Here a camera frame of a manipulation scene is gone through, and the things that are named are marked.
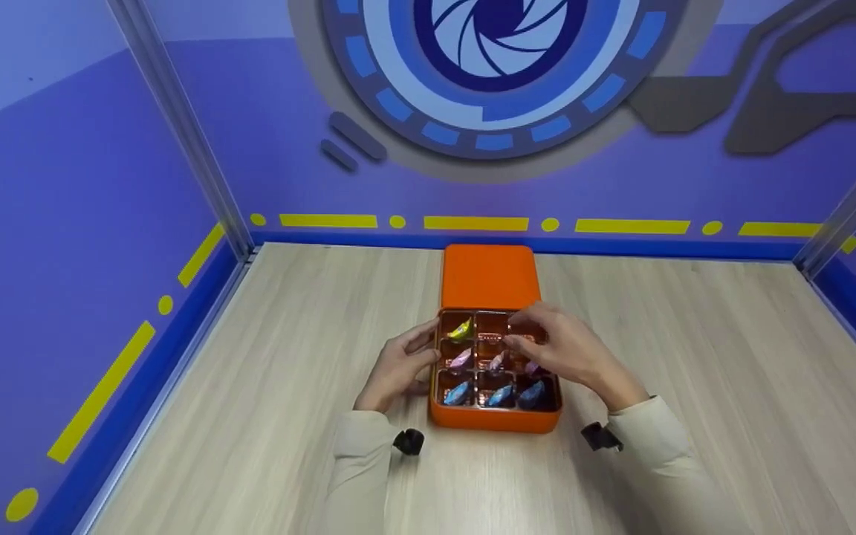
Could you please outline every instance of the orange box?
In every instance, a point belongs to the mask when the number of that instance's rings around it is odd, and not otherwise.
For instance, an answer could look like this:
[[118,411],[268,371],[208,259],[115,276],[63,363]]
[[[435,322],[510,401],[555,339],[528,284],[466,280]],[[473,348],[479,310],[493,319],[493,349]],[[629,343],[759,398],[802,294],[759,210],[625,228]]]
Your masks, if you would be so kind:
[[[540,299],[534,253],[519,246],[469,246],[454,244],[444,251],[441,280],[441,321],[435,344],[441,359],[432,367],[428,402],[432,420],[442,427],[547,433],[557,426],[563,398],[554,374],[537,369],[528,374],[528,360],[507,351],[506,334],[520,334],[543,343],[546,333],[536,325],[508,325],[517,309]],[[469,325],[463,336],[452,336],[460,325]],[[502,366],[490,370],[490,362],[504,353]],[[456,369],[451,363],[459,355],[467,362]],[[467,382],[463,403],[449,406],[445,396]],[[543,393],[531,403],[521,392],[542,383]],[[512,394],[500,406],[485,406],[503,386]]]

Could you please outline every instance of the wrapped candy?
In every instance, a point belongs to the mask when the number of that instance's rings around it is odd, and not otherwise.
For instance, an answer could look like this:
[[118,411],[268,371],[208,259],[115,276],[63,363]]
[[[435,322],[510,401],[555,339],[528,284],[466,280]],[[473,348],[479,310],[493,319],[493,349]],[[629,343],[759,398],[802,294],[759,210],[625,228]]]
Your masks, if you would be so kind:
[[500,387],[493,394],[490,394],[490,397],[484,402],[484,406],[501,406],[510,397],[511,390],[513,389],[510,385]]
[[458,325],[458,327],[455,328],[454,331],[449,332],[448,338],[460,340],[462,338],[465,338],[470,331],[471,331],[471,320],[468,319],[468,320],[465,320],[465,322],[463,322],[463,324]]
[[529,389],[520,392],[520,396],[517,396],[517,406],[520,406],[520,409],[533,409],[537,405],[537,402],[540,401],[543,393],[544,382],[543,380],[538,380]]
[[489,370],[500,369],[504,365],[504,359],[507,358],[507,349],[504,349],[502,352],[497,353],[497,356],[490,361],[488,365]]
[[455,386],[454,389],[449,390],[444,396],[444,404],[464,403],[464,400],[468,397],[468,386],[469,383],[465,381],[461,385]]
[[467,348],[463,350],[461,353],[458,353],[458,356],[455,357],[453,361],[451,361],[450,368],[461,368],[468,362],[468,359],[471,358],[471,348]]

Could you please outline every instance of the hand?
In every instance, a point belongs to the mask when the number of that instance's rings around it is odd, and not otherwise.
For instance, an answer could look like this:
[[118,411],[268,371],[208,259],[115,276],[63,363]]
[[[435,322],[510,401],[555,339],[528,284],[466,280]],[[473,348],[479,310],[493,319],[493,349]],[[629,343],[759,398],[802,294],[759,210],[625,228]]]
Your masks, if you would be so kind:
[[427,393],[428,385],[415,376],[438,361],[440,355],[434,349],[437,326],[435,318],[385,342],[353,410],[387,412],[402,393]]
[[556,373],[594,390],[609,411],[627,409],[649,399],[639,380],[580,318],[553,305],[535,302],[510,316],[510,324],[532,322],[547,331],[547,343],[538,346],[516,335],[504,337],[508,348]]

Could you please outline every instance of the yellow stripe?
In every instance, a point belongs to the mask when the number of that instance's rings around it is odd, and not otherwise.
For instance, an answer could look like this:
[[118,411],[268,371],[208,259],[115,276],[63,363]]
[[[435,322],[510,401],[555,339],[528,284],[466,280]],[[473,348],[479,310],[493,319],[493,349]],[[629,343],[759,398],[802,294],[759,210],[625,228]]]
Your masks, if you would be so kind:
[[121,350],[118,358],[114,359],[114,363],[105,372],[105,376],[99,380],[98,386],[95,386],[91,390],[91,394],[88,394],[88,399],[85,399],[85,403],[81,404],[80,409],[71,418],[71,422],[68,422],[68,426],[62,431],[55,444],[51,445],[51,449],[48,450],[48,457],[62,464],[68,460],[68,457],[71,457],[74,448],[78,447],[78,443],[81,442],[82,437],[85,436],[89,427],[97,420],[101,411],[105,409],[108,400],[114,395],[118,386],[121,386],[121,383],[128,376],[128,372],[130,372],[130,369],[137,361],[140,353],[143,353],[143,350],[147,347],[147,343],[150,343],[150,339],[153,337],[153,326],[149,322],[140,324],[137,332],[128,341],[128,345]]
[[578,233],[685,234],[689,221],[655,219],[577,219]]
[[856,250],[856,236],[847,236],[845,243],[841,244],[841,250],[845,251],[845,254],[853,253]]
[[750,221],[742,224],[739,236],[764,236],[772,238],[811,238],[821,228],[818,223],[768,223]]
[[523,233],[527,230],[526,217],[461,217],[448,215],[426,215],[426,230],[500,230],[507,233]]
[[184,288],[187,288],[193,282],[193,278],[197,276],[200,268],[204,266],[204,262],[213,253],[214,248],[220,243],[220,239],[224,237],[223,224],[215,224],[210,230],[210,234],[204,238],[204,243],[197,247],[197,250],[190,257],[190,260],[184,265],[183,270],[177,274],[177,280],[181,282]]
[[342,213],[281,213],[279,224],[283,227],[378,228],[376,216]]

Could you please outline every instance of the yellow candy wrapper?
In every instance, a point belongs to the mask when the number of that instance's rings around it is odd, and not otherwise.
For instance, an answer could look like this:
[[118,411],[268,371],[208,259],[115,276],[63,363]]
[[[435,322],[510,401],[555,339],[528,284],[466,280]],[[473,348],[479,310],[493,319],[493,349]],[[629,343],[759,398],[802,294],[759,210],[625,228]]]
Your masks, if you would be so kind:
[[471,320],[467,320],[463,322],[463,324],[458,325],[454,331],[448,333],[448,338],[454,338],[456,340],[465,338],[468,335],[468,332],[471,331]]

